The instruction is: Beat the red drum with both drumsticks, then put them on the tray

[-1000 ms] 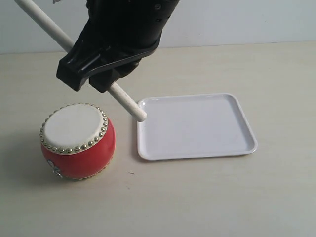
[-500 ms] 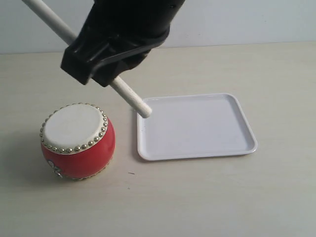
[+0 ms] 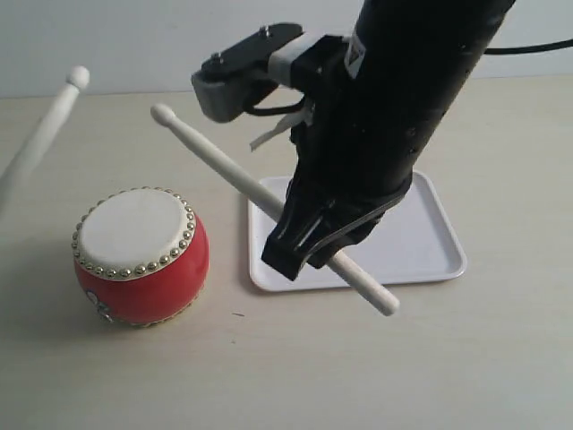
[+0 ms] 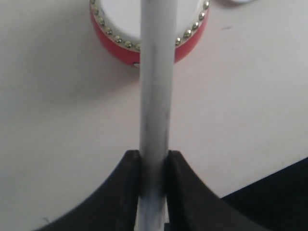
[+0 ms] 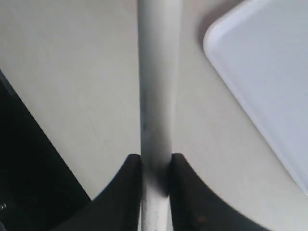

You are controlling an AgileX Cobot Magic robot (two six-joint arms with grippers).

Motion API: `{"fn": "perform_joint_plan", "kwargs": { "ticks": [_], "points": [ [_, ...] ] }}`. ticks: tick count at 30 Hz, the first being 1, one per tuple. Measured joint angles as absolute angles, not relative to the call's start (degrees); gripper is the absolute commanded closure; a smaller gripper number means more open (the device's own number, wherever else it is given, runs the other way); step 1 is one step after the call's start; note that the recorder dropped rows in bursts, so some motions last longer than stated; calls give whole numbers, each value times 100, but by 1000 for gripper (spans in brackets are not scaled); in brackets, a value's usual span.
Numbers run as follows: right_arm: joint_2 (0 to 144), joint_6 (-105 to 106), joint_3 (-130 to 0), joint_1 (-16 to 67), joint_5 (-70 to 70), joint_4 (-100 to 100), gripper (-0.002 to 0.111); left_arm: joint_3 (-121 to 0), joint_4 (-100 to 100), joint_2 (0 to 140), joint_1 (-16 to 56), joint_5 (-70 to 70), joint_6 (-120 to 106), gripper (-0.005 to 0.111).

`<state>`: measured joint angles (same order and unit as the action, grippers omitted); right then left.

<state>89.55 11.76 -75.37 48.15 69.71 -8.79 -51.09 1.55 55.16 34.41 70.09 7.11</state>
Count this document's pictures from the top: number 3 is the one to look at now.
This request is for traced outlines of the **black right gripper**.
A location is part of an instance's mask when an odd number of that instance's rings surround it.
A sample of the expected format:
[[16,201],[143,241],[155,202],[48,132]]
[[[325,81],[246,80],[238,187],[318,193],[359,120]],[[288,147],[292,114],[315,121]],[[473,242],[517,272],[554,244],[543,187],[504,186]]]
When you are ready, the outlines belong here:
[[281,81],[303,93],[304,108],[291,132],[297,166],[261,259],[288,280],[363,242],[409,186],[407,178],[389,186],[367,178],[378,170],[367,141],[373,86],[357,80],[368,53],[355,36],[303,34],[281,48]]

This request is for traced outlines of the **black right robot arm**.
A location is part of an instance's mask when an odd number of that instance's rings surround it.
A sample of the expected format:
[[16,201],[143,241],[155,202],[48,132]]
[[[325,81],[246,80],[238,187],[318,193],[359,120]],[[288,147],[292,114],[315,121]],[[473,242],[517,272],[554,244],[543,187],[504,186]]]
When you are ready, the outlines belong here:
[[297,164],[261,258],[294,280],[362,242],[397,205],[413,167],[511,9],[509,1],[367,1],[346,57],[294,128]]

